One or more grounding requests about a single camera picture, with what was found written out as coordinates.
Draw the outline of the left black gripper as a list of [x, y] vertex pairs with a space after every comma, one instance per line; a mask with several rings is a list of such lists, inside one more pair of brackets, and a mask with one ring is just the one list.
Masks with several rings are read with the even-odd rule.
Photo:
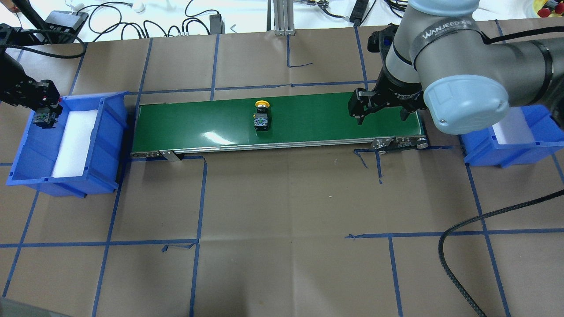
[[4, 48], [1, 49], [0, 58], [0, 96], [2, 102], [27, 108], [39, 108], [40, 105], [57, 108], [60, 99], [60, 93], [54, 82], [42, 80], [38, 83], [26, 74], [22, 65]]

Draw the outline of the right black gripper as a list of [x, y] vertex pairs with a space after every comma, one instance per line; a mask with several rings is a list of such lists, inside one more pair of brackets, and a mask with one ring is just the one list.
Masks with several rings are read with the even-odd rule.
[[380, 73], [373, 90], [356, 88], [347, 103], [349, 116], [358, 125], [362, 125], [368, 115], [386, 107], [401, 107], [401, 121], [406, 121], [417, 110], [427, 110], [421, 83], [403, 82], [391, 74]]

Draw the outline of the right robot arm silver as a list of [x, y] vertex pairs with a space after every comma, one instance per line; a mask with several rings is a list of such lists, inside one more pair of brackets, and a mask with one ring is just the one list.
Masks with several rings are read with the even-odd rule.
[[375, 88], [357, 88], [351, 117], [401, 107], [401, 120], [428, 110], [438, 130], [462, 135], [501, 121], [511, 107], [544, 106], [563, 128], [564, 40], [552, 26], [489, 38], [473, 19], [477, 0], [410, 0], [399, 25], [375, 31]]

